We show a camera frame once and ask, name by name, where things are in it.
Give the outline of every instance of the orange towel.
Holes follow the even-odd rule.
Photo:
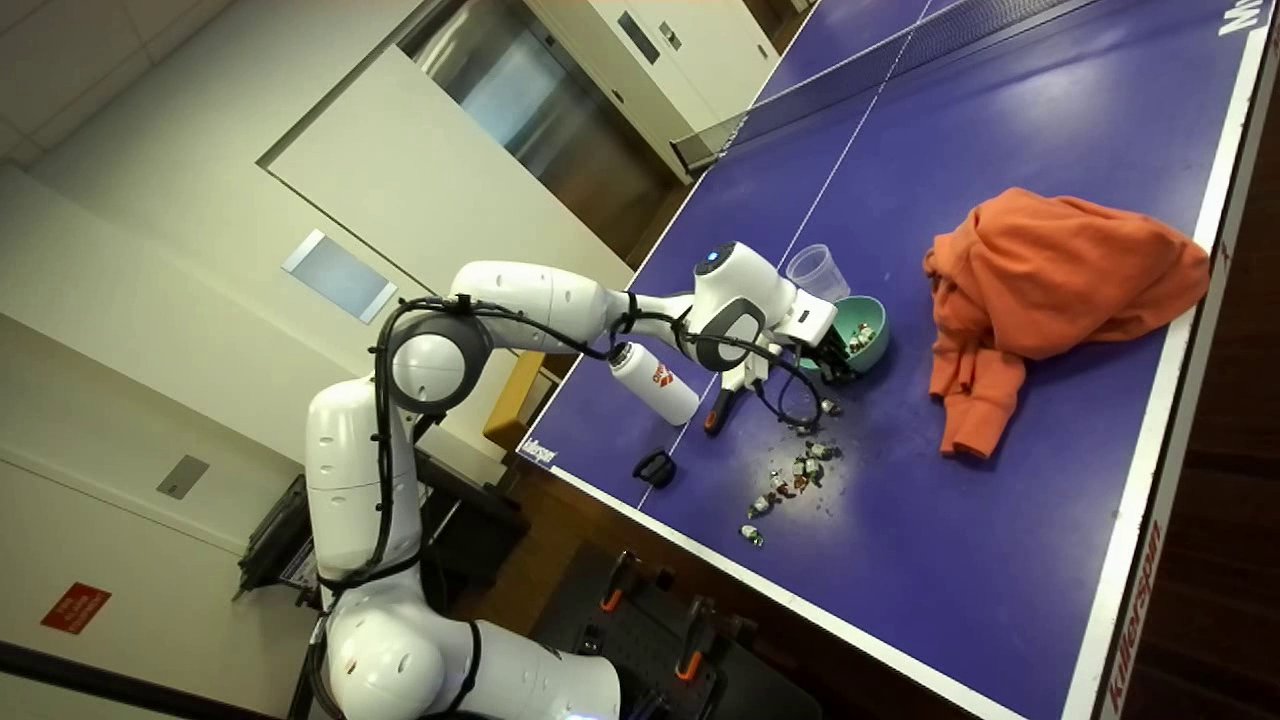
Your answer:
[[[922,274],[934,319],[927,391],[943,399],[948,458],[1001,447],[1029,361],[1144,336],[1206,288],[1200,243],[1160,221],[1023,187],[934,236]]]

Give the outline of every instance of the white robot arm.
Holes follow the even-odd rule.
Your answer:
[[[492,348],[593,352],[618,361],[618,336],[674,345],[729,386],[768,371],[768,345],[828,345],[836,308],[779,281],[743,243],[711,253],[693,297],[628,297],[537,265],[468,265],[447,301],[407,301],[376,345],[376,371],[324,389],[306,410],[306,511],[324,605],[324,691],[347,720],[573,717],[625,711],[618,668],[547,652],[496,623],[461,623],[421,589],[421,506],[412,439],[461,403]]]

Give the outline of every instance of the table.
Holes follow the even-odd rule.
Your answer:
[[[908,30],[934,0],[825,0],[768,91]],[[785,265],[832,243],[891,316],[886,364],[836,399],[818,491],[743,543],[796,435],[743,399],[711,439],[575,364],[519,452],[977,717],[1116,717],[1264,118],[1270,23],[1219,35],[1219,0],[1129,0],[963,50],[870,95],[730,150],[701,177],[637,292],[688,292],[725,241]],[[1168,334],[1037,364],[991,464],[943,460],[927,376],[934,234],[1001,187],[1160,217],[1212,250],[1212,297]],[[693,389],[694,364],[660,352]],[[651,491],[632,464],[672,447]]]

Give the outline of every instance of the floor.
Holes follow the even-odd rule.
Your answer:
[[[1280,376],[1270,371],[1280,369],[1280,109],[1269,122],[1241,234],[1195,445],[1129,698],[1134,720],[1280,717]],[[528,541],[486,592],[461,605],[461,617],[528,631],[579,543],[637,550],[646,568],[672,572],[672,592],[711,597],[714,607],[756,622],[756,650],[796,678],[828,717],[959,717],[537,470],[515,470],[509,491],[528,511]]]

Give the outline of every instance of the white cabinet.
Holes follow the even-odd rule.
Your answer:
[[[743,0],[528,0],[532,15],[688,182],[672,145],[756,106],[775,51]]]

